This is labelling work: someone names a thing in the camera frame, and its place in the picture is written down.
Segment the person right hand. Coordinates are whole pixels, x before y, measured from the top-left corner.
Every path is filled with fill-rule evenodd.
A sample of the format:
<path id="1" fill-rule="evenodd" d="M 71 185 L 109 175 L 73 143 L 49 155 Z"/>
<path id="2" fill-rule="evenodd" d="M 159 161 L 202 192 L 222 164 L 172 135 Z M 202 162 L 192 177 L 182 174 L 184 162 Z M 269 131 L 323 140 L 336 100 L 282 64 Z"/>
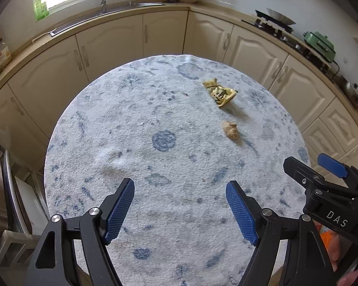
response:
<path id="1" fill-rule="evenodd" d="M 318 231 L 323 226 L 317 221 L 314 224 Z M 340 248 L 335 251 L 326 250 L 337 279 L 336 285 L 358 285 L 358 244 L 340 234 L 338 236 Z"/>

